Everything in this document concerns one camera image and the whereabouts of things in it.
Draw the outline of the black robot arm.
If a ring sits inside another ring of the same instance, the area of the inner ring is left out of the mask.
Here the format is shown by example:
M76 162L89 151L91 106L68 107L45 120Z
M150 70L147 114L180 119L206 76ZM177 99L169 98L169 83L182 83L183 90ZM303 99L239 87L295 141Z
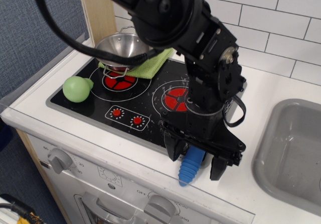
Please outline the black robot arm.
M160 117L168 155L176 160L184 144L213 155L210 178L238 165L246 146L230 131L230 102L241 109L238 93L246 79L238 64L234 35L204 0L112 0L128 11L140 39L155 49L173 48L185 58L189 89L186 111L164 110Z

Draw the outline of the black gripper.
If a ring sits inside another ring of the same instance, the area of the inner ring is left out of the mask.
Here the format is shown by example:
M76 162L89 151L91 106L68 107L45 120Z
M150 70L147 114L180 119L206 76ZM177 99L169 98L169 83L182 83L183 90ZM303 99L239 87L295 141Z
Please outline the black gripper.
M159 125L168 157L176 161L186 152L188 145L212 154L212 181L218 181L227 166L238 166L246 146L228 128L240 125L245 117L234 123L227 122L226 107L220 105L215 112L208 112L187 103L187 111L162 111Z

